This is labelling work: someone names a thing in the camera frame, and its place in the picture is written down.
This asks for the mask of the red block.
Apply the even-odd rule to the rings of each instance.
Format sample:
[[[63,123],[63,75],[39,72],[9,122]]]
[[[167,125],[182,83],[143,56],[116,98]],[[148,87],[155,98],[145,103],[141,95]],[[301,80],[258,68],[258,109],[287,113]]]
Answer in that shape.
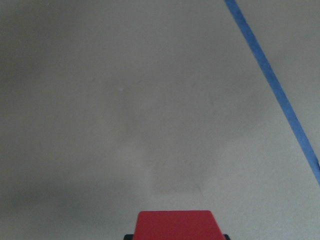
[[[141,211],[134,240],[224,240],[209,210]]]

